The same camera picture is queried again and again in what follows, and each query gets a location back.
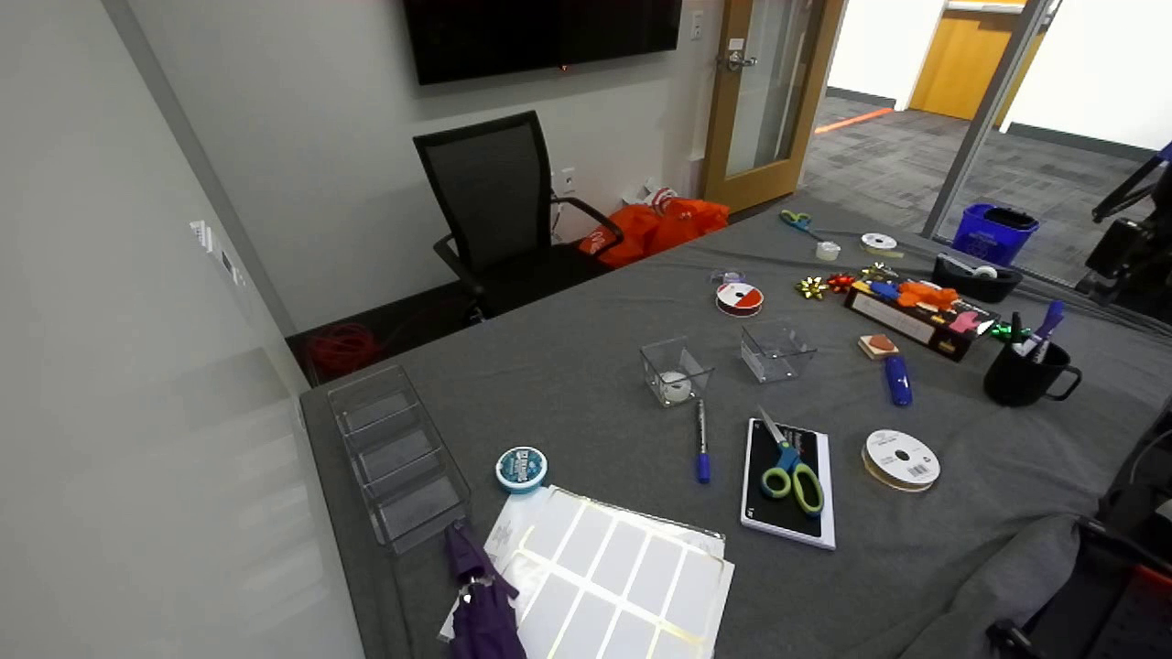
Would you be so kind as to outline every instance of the green scissors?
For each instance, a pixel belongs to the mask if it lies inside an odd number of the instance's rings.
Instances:
[[[786,497],[796,495],[799,510],[804,514],[820,511],[820,478],[817,473],[803,462],[803,441],[792,439],[763,405],[756,405],[771,441],[776,441],[776,466],[763,473],[763,489],[767,497]]]

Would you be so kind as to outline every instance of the white wall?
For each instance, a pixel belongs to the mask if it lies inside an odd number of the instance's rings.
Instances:
[[[844,0],[830,87],[913,102],[946,0]]]
[[[101,3],[2,0],[0,87],[0,655],[357,655],[288,353]]]
[[[680,181],[705,126],[720,0],[684,0],[680,51],[416,87],[395,0],[129,0],[291,328],[449,281],[409,136],[534,104],[554,163],[611,209]]]
[[[1007,113],[1140,151],[1172,140],[1169,0],[1064,0]]]

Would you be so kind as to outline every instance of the wall-mounted tv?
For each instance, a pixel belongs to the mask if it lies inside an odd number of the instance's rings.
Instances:
[[[680,0],[404,0],[419,85],[673,51]]]

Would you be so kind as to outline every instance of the gray table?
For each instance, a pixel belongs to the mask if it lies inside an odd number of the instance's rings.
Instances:
[[[872,257],[858,217],[813,212],[843,242],[836,265]],[[926,265],[932,246],[905,242],[905,272]],[[767,303],[737,319],[710,296],[714,272],[741,272]],[[505,495],[492,477],[505,445],[549,455],[555,485],[720,529],[737,564],[719,655],[984,655],[991,617],[1034,616],[1068,573],[1068,521],[1098,495],[1169,400],[1172,347],[1086,300],[1068,300],[1059,342],[1084,368],[1068,402],[991,405],[981,372],[991,340],[949,363],[905,347],[914,402],[893,409],[877,366],[858,352],[876,322],[843,300],[803,300],[796,281],[824,275],[813,242],[771,217],[737,223],[684,248],[653,257],[564,296],[492,319],[456,336],[406,352],[398,368],[435,418],[449,477],[478,535]],[[1056,289],[1026,281],[1003,312],[1034,325]],[[692,478],[692,405],[661,409],[643,389],[636,342],[660,336],[737,340],[742,325],[792,322],[817,336],[817,363],[786,385],[754,385],[726,352],[714,363],[705,418],[714,484]],[[355,616],[371,655],[441,655],[435,624],[449,604],[440,540],[406,557],[372,544],[362,502],[336,445],[325,385],[305,396],[318,477],[340,540]],[[839,549],[820,551],[737,522],[742,419],[756,402],[778,419],[820,429],[836,455]],[[872,429],[905,429],[946,462],[924,495],[882,489],[859,473]]]

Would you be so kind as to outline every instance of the office chair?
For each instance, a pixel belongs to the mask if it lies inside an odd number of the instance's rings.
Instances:
[[[449,225],[435,251],[478,319],[606,272],[597,257],[549,242],[554,203],[597,219],[611,233],[604,248],[620,246],[623,231],[579,196],[554,196],[539,113],[412,136],[412,151]]]

